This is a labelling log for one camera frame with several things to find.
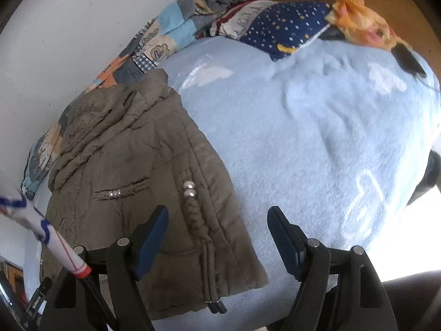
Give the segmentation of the olive green puffer jacket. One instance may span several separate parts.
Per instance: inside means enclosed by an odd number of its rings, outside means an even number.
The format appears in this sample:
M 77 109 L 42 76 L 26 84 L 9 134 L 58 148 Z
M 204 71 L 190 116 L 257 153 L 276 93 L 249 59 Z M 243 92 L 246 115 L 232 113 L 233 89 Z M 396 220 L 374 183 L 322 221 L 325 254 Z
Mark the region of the olive green puffer jacket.
M 268 284 L 227 169 L 162 69 L 71 105 L 48 187 L 47 218 L 89 250 L 167 207 L 167 233 L 138 284 L 154 320 Z

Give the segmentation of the light blue fleece bed cover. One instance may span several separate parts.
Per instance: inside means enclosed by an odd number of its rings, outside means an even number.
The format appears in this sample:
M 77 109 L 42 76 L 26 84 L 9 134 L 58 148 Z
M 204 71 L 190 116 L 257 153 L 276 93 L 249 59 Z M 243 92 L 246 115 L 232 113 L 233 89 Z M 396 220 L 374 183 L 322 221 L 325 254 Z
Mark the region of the light blue fleece bed cover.
M 253 330 L 284 317 L 299 285 L 268 231 L 269 208 L 329 247 L 368 247 L 406 206 L 434 145 L 440 94 L 391 52 L 316 40 L 274 62 L 210 38 L 157 69 L 224 163 L 268 277 L 260 289 L 153 319 L 157 330 Z

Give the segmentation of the black cloth on bed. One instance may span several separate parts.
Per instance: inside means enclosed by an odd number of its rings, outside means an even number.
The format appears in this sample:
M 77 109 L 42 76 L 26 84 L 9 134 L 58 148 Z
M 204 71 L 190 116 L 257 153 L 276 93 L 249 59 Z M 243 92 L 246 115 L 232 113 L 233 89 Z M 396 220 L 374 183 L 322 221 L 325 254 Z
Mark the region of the black cloth on bed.
M 319 39 L 328 41 L 342 41 L 346 40 L 346 37 L 337 27 L 333 26 L 321 33 Z M 391 53 L 403 71 L 411 74 L 416 79 L 419 79 L 424 86 L 432 89 L 438 94 L 440 93 L 439 89 L 431 87 L 429 84 L 424 82 L 424 80 L 427 78 L 427 73 L 411 52 L 411 48 L 406 47 L 406 45 L 403 43 L 397 43 L 396 46 L 391 49 Z

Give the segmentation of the striped and starry blue pillow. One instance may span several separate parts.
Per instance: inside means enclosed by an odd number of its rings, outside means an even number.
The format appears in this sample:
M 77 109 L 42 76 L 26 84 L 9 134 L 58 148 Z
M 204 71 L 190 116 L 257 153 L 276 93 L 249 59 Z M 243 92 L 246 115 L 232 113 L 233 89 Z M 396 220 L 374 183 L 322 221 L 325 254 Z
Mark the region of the striped and starry blue pillow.
M 330 12 L 326 2 L 246 1 L 216 19 L 205 35 L 245 43 L 277 61 L 323 34 L 330 27 Z

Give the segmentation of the orange yellow cloth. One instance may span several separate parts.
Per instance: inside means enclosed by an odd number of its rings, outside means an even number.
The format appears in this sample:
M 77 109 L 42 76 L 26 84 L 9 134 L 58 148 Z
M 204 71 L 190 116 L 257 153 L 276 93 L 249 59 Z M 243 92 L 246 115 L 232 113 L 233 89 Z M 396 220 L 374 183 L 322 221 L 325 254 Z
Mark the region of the orange yellow cloth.
M 388 52 L 399 44 L 411 48 L 364 0 L 336 0 L 325 20 L 337 27 L 348 41 L 358 45 Z

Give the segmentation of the patchwork cartoon print blanket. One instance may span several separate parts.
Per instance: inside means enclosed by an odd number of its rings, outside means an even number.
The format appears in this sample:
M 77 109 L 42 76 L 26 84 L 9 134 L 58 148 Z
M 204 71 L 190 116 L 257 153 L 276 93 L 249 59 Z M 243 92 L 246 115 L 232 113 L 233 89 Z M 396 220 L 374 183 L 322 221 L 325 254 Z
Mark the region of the patchwork cartoon print blanket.
M 97 88 L 140 81 L 146 72 L 191 45 L 217 18 L 245 1 L 175 0 L 168 4 L 139 30 L 126 48 L 83 90 L 82 95 Z M 66 115 L 72 106 L 72 103 L 68 104 L 58 121 L 30 149 L 21 184 L 22 193 L 30 200 L 34 199 L 61 153 Z

